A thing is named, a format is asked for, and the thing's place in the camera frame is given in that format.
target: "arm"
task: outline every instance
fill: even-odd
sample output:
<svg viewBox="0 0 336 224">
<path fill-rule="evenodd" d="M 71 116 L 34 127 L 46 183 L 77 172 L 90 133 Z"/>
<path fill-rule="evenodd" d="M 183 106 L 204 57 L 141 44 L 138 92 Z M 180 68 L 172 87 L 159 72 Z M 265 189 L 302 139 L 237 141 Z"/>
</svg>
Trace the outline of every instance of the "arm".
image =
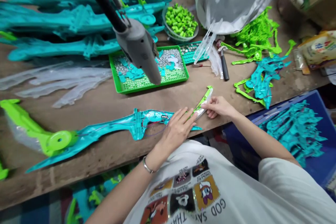
<svg viewBox="0 0 336 224">
<path fill-rule="evenodd" d="M 188 108 L 178 110 L 170 119 L 161 140 L 146 156 L 146 165 L 149 169 L 157 171 L 167 160 L 169 155 L 176 150 L 187 138 L 194 123 L 197 113 L 188 119 L 193 108 L 186 113 Z M 155 176 L 150 174 L 140 162 L 103 200 L 86 224 L 117 224 L 122 223 L 141 195 L 147 189 Z"/>
<path fill-rule="evenodd" d="M 228 116 L 262 159 L 276 157 L 300 166 L 292 154 L 279 141 L 240 114 L 224 97 L 212 97 L 210 103 L 204 104 L 202 108 L 208 110 L 207 113 L 211 119 L 218 114 Z"/>
</svg>

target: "teal plastic toy bow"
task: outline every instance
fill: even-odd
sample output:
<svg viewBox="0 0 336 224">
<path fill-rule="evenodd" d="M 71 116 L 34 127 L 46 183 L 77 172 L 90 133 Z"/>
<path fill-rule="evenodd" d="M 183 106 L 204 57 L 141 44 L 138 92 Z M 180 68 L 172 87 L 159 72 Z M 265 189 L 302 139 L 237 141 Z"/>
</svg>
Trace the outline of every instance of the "teal plastic toy bow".
<svg viewBox="0 0 336 224">
<path fill-rule="evenodd" d="M 124 118 L 86 126 L 77 131 L 78 140 L 74 145 L 66 148 L 61 154 L 49 157 L 34 165 L 27 170 L 27 173 L 71 158 L 92 143 L 98 141 L 101 136 L 113 131 L 128 130 L 135 141 L 140 140 L 144 137 L 146 128 L 149 124 L 162 123 L 167 125 L 173 114 L 173 112 L 158 110 L 138 111 L 136 108 L 132 115 Z M 191 130 L 202 130 L 202 128 L 194 126 Z"/>
</svg>

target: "clear plastic piece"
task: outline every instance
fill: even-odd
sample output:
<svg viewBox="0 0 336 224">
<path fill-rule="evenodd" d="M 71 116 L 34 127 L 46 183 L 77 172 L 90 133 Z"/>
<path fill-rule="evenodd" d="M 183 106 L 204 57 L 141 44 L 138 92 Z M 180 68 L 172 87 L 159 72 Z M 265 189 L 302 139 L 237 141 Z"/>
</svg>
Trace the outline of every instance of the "clear plastic piece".
<svg viewBox="0 0 336 224">
<path fill-rule="evenodd" d="M 26 147 L 28 147 L 29 149 L 35 150 L 35 151 L 39 151 L 41 153 L 42 149 L 41 149 L 41 145 L 40 142 L 37 138 L 31 138 L 27 135 L 26 129 L 20 126 L 17 126 L 12 120 L 11 118 L 7 115 L 7 113 L 5 113 L 5 117 L 7 119 L 8 122 L 8 126 L 14 136 L 14 139 L 19 142 L 20 144 L 25 145 Z"/>
<path fill-rule="evenodd" d="M 11 88 L 17 84 L 24 82 L 25 80 L 35 77 L 37 74 L 43 71 L 62 68 L 62 67 L 65 67 L 71 64 L 73 64 L 72 61 L 66 61 L 66 62 L 49 65 L 49 66 L 45 66 L 41 68 L 34 68 L 28 71 L 24 71 L 21 73 L 7 76 L 5 78 L 0 79 L 0 90 L 6 90 L 8 88 Z"/>
<path fill-rule="evenodd" d="M 222 62 L 221 62 L 220 56 L 218 54 L 218 51 L 217 51 L 217 49 L 214 45 L 212 46 L 212 50 L 209 53 L 209 60 L 211 62 L 212 72 L 216 76 L 218 76 L 218 74 L 219 74 L 220 79 L 224 79 Z"/>
<path fill-rule="evenodd" d="M 194 64 L 197 63 L 197 61 L 201 58 L 201 56 L 203 55 L 203 53 L 205 52 L 205 44 L 207 43 L 208 41 L 208 38 L 209 38 L 209 34 L 210 34 L 210 31 L 212 30 L 213 26 L 215 24 L 215 20 L 212 22 L 212 24 L 210 25 L 208 31 L 206 32 L 205 36 L 203 37 L 202 39 L 202 42 L 201 44 L 197 47 L 195 53 L 194 53 L 194 56 L 193 56 L 193 60 L 195 60 Z"/>
<path fill-rule="evenodd" d="M 111 72 L 109 68 L 63 68 L 43 72 L 36 79 L 29 81 L 32 85 L 40 85 L 45 82 L 65 79 L 80 79 L 85 77 L 106 76 Z"/>
<path fill-rule="evenodd" d="M 109 79 L 111 76 L 112 72 L 104 77 L 91 77 L 87 79 L 82 79 L 82 82 L 77 87 L 66 93 L 61 99 L 55 102 L 52 107 L 58 109 L 67 104 L 75 104 L 75 101 L 82 98 L 85 92 L 98 87 L 100 83 Z"/>
<path fill-rule="evenodd" d="M 212 22 L 212 24 L 210 26 L 210 29 L 207 31 L 205 37 L 202 40 L 202 43 L 199 45 L 199 47 L 197 48 L 197 50 L 196 50 L 196 52 L 194 54 L 194 57 L 193 57 L 193 59 L 195 60 L 194 64 L 197 63 L 197 61 L 200 59 L 200 57 L 202 55 L 204 55 L 203 57 L 205 59 L 207 59 L 209 57 L 209 53 L 212 50 L 212 44 L 214 43 L 214 41 L 216 39 L 216 36 L 217 36 L 217 30 L 222 25 L 222 22 L 223 22 L 223 19 L 221 19 L 217 23 L 218 26 L 215 27 L 216 32 L 213 31 L 211 37 L 209 37 L 210 31 L 213 30 L 213 26 L 214 26 L 215 21 Z"/>
<path fill-rule="evenodd" d="M 61 80 L 61 81 L 53 82 L 47 85 L 23 90 L 15 94 L 23 98 L 27 98 L 27 97 L 39 98 L 40 96 L 49 95 L 58 89 L 72 88 L 80 84 L 82 81 L 83 81 L 82 79 Z"/>
</svg>

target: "green plastic handle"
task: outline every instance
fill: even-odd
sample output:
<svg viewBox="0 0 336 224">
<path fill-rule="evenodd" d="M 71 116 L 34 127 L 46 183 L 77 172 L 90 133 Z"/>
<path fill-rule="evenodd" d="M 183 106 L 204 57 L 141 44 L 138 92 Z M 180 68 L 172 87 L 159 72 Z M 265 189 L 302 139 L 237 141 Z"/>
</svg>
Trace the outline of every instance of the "green plastic handle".
<svg viewBox="0 0 336 224">
<path fill-rule="evenodd" d="M 66 147 L 76 143 L 78 137 L 75 131 L 58 131 L 56 133 L 45 131 L 30 118 L 27 111 L 17 104 L 19 102 L 19 99 L 2 100 L 0 101 L 0 107 L 6 111 L 15 125 L 26 130 L 29 137 L 38 139 L 45 155 L 56 156 L 63 152 Z"/>
</svg>

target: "blue plastic crate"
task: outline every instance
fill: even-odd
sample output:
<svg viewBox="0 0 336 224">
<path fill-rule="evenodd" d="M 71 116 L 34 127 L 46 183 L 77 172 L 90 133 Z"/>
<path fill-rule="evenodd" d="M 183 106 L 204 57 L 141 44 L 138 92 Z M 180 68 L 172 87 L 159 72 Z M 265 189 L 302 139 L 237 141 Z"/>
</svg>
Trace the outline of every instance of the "blue plastic crate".
<svg viewBox="0 0 336 224">
<path fill-rule="evenodd" d="M 259 125 L 277 115 L 279 112 L 289 108 L 292 104 L 302 102 L 303 100 L 306 100 L 309 104 L 307 106 L 308 108 L 317 113 L 316 116 L 323 118 L 318 122 L 317 129 L 321 132 L 320 136 L 328 139 L 321 142 L 323 145 L 321 150 L 324 154 L 320 157 L 307 158 L 305 170 L 321 187 L 325 188 L 327 182 L 336 171 L 336 129 L 317 90 L 304 93 L 293 99 L 274 105 L 268 110 L 262 110 L 249 115 L 247 118 L 254 124 Z M 258 173 L 258 160 L 260 160 L 257 153 L 243 135 L 240 134 L 234 124 L 224 125 L 223 132 L 226 135 L 234 160 L 237 161 L 238 164 L 245 163 L 244 167 L 248 167 L 246 172 L 252 177 L 256 177 Z"/>
</svg>

